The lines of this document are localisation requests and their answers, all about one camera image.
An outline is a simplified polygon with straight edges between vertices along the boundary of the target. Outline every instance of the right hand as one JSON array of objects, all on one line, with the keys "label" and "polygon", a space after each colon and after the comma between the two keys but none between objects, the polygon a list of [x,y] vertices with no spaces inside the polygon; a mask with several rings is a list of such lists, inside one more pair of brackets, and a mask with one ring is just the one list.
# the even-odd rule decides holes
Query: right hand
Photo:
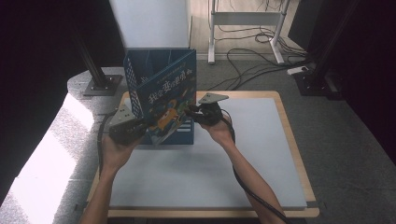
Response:
[{"label": "right hand", "polygon": [[[223,115],[223,117],[227,119],[229,122],[231,122],[228,116]],[[231,137],[230,130],[224,121],[221,120],[219,123],[213,126],[208,126],[204,124],[200,124],[200,125],[202,128],[207,130],[210,136],[213,138],[213,140],[215,140],[221,146],[224,147],[227,144],[233,144],[233,138]]]}]

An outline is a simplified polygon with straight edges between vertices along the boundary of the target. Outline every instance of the human arm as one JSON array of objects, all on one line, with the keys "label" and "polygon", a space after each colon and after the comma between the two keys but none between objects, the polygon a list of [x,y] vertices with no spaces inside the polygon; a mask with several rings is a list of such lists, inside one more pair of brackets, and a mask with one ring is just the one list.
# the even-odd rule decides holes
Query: human arm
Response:
[{"label": "human arm", "polygon": [[132,151],[139,142],[140,140],[136,140],[129,146],[121,146],[115,144],[109,136],[103,138],[103,170],[95,193],[81,217],[80,224],[107,223],[114,178],[117,171],[129,160]]},{"label": "human arm", "polygon": [[[271,187],[236,147],[226,123],[220,121],[214,126],[201,126],[206,129],[211,137],[224,148],[233,164],[233,168],[245,185],[260,198],[271,204],[280,213],[284,214]],[[247,198],[253,209],[256,211],[261,223],[284,223],[279,217],[258,203],[250,195],[247,194]]]}]

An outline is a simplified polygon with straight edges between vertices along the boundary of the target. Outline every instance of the book cover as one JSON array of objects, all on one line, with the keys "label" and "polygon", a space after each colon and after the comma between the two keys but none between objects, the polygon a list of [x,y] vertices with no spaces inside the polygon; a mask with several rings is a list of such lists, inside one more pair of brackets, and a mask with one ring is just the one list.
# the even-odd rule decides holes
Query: book cover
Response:
[{"label": "book cover", "polygon": [[195,105],[196,52],[132,50],[125,63],[133,113],[145,119],[152,144],[159,145],[186,121],[187,106]]}]

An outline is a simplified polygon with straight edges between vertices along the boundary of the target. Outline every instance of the comic book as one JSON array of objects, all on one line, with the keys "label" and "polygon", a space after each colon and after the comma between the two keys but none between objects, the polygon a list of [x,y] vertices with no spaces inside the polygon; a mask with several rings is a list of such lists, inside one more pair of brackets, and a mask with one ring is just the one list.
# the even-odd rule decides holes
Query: comic book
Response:
[{"label": "comic book", "polygon": [[196,51],[129,50],[124,68],[132,112],[144,118],[152,144],[159,145],[188,119],[187,106],[195,105]]}]

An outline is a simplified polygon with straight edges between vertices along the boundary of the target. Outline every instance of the gray carpet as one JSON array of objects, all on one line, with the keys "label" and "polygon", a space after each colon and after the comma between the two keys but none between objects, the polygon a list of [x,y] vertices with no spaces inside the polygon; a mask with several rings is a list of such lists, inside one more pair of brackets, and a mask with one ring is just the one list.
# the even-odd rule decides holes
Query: gray carpet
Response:
[{"label": "gray carpet", "polygon": [[[237,61],[235,65],[245,71],[258,63],[260,61]],[[199,91],[237,76],[227,61],[216,61],[216,65],[198,61],[197,69]],[[123,74],[123,69],[105,68],[104,72]],[[35,223],[35,216],[44,216],[50,211],[48,223],[78,222],[96,172],[95,137],[99,124],[105,113],[117,107],[120,97],[127,91],[124,78],[113,97],[84,97],[81,93],[90,79],[88,72],[80,74],[69,80],[68,87],[71,96],[91,110],[94,118],[91,128],[82,127],[66,108],[62,108],[49,129],[75,161],[59,207],[48,205],[49,196],[45,192],[33,195],[34,190],[29,192],[32,200],[22,203],[15,195],[21,190],[14,182],[0,208],[0,223]],[[214,90],[225,90],[231,83],[226,82]],[[295,220],[295,223],[396,223],[396,167],[346,102],[301,96],[286,70],[256,77],[238,90],[278,91],[282,98],[320,209],[319,217]],[[59,176],[54,174],[62,163],[53,160],[56,158],[44,154],[39,161],[49,172],[21,176],[21,185],[26,189],[29,189],[26,185],[43,189],[49,182],[58,181]],[[28,204],[30,210],[24,209],[24,204]],[[143,218],[111,222],[192,223],[188,219]],[[258,223],[258,220],[195,219],[193,223]]]}]

